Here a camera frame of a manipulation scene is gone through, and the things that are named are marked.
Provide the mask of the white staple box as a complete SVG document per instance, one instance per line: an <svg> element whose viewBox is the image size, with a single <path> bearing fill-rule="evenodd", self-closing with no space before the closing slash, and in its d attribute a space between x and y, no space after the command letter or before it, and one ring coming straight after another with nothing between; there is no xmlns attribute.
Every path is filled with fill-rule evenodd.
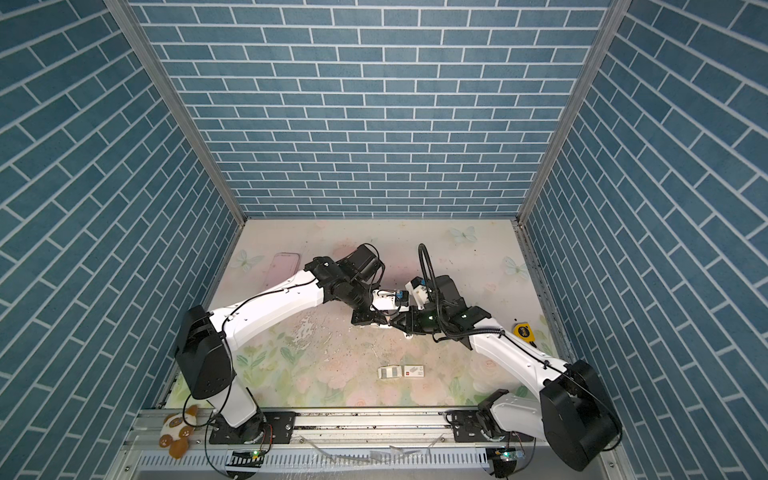
<svg viewBox="0 0 768 480"><path fill-rule="evenodd" d="M403 365L402 373L404 378L424 378L425 367L423 365Z"/></svg>

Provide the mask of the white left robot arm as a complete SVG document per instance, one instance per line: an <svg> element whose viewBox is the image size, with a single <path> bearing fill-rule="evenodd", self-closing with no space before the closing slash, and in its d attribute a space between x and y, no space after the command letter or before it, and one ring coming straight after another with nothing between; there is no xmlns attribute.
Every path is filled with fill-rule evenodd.
<svg viewBox="0 0 768 480"><path fill-rule="evenodd" d="M324 303L369 311L371 279L382 268L378 250L364 243L340 260L315 257L287 280L232 305L189 309L173 355L191 397L210 403L232 428L257 421L259 407L236 378L236 352L278 323Z"/></svg>

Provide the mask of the staple box tray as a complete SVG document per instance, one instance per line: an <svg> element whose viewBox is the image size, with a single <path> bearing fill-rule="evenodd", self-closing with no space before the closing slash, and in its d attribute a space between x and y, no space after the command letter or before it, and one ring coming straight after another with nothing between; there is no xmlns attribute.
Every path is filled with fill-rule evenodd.
<svg viewBox="0 0 768 480"><path fill-rule="evenodd" d="M379 380L398 379L403 377L403 370L400 365L390 365L379 367L377 370Z"/></svg>

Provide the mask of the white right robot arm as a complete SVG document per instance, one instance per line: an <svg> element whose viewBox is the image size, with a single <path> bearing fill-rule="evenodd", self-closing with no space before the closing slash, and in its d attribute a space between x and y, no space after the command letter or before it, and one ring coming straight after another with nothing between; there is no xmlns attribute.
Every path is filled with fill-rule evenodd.
<svg viewBox="0 0 768 480"><path fill-rule="evenodd" d="M482 355L514 376L528 392L498 389L477 407L475 426L492 441L522 433L545 440L567 466L584 470L616 448L623 425L605 386L585 361L566 362L504 328L491 313L469 306L453 280L414 278L403 290L377 290L373 309L406 335L431 335Z"/></svg>

